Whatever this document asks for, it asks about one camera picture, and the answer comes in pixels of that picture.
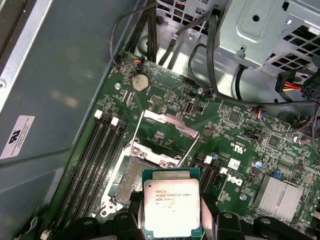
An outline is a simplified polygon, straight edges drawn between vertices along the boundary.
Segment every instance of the green circuit board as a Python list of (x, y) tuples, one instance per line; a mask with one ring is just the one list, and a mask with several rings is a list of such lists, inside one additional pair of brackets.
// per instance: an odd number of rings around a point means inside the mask
[[(135, 55), (126, 52), (122, 52), (121, 57), (125, 63), (137, 59)], [(198, 94), (198, 87), (193, 81), (152, 62), (146, 61), (143, 69), (139, 71), (147, 76), (149, 81), (148, 88), (143, 92), (134, 91), (132, 87), (132, 78), (137, 74), (136, 65), (121, 69), (114, 67), (109, 73), (49, 208), (47, 225), (57, 217), (61, 199), (71, 180), (71, 172), (81, 158), (85, 144), (93, 131), (96, 110), (109, 113), (127, 123), (119, 143), (120, 147), (127, 145), (133, 138), (142, 111), (149, 110), (159, 115), (172, 115), (182, 120), (188, 128), (200, 133), (198, 142), (186, 157), (182, 167), (192, 167), (191, 162), (197, 154), (203, 156), (215, 154), (218, 156), (216, 161), (219, 161), (219, 167), (226, 168), (229, 175), (240, 180), (237, 184), (228, 180), (222, 173), (220, 181), (209, 184), (206, 191), (215, 193), (221, 211), (235, 212), (252, 223), (253, 219), (262, 214), (252, 206), (254, 199), (264, 175), (270, 175), (303, 188), (301, 201), (291, 225), (301, 232), (309, 227), (320, 196), (318, 175), (320, 162), (311, 146), (298, 143), (298, 139), (305, 137), (303, 133), (297, 132), (292, 135), (271, 133), (260, 124), (256, 109), (232, 105), (214, 95)], [(116, 84), (120, 84), (118, 89), (115, 88)], [(190, 101), (194, 106), (190, 112), (186, 112)], [(264, 119), (275, 130), (289, 129), (286, 122), (277, 118), (267, 115)], [(141, 121), (136, 136), (142, 144), (170, 157), (184, 156), (194, 141), (175, 129), (173, 125), (145, 119)], [(256, 161), (262, 162), (259, 171), (253, 167)], [(245, 200), (240, 198), (243, 194), (246, 195)]]

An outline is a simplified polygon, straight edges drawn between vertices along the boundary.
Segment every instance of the white label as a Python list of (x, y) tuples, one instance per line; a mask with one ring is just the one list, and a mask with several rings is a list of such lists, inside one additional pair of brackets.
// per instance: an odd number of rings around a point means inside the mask
[(34, 119), (35, 116), (20, 115), (18, 117), (9, 139), (4, 146), (0, 159), (18, 156)]
[(234, 159), (234, 158), (230, 158), (229, 164), (228, 164), (228, 168), (231, 168), (233, 170), (238, 171), (239, 166), (240, 166), (240, 161)]

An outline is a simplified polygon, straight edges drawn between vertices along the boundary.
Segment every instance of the yellow wire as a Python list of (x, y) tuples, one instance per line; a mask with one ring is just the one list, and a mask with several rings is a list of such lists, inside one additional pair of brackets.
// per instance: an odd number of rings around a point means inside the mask
[(283, 89), (284, 92), (293, 91), (293, 90), (299, 90), (299, 89), (295, 89), (295, 88), (284, 88)]

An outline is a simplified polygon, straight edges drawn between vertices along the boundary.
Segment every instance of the motherboard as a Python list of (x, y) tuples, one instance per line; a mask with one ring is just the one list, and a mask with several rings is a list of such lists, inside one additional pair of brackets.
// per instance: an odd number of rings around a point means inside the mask
[[(121, 52), (118, 61), (138, 57)], [(266, 115), (277, 131), (290, 125)], [(252, 223), (277, 218), (300, 232), (320, 199), (320, 160), (303, 132), (265, 129), (258, 109), (232, 105), (194, 81), (144, 60), (113, 67), (101, 90), (44, 225), (54, 231), (84, 216), (105, 220), (142, 190), (141, 171), (200, 168), (200, 192), (221, 211)]]

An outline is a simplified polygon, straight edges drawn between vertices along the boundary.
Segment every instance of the heatsink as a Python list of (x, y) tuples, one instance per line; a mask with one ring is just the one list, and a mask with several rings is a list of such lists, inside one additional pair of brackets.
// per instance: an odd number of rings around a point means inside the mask
[(303, 189), (265, 175), (253, 207), (280, 221), (290, 223)]

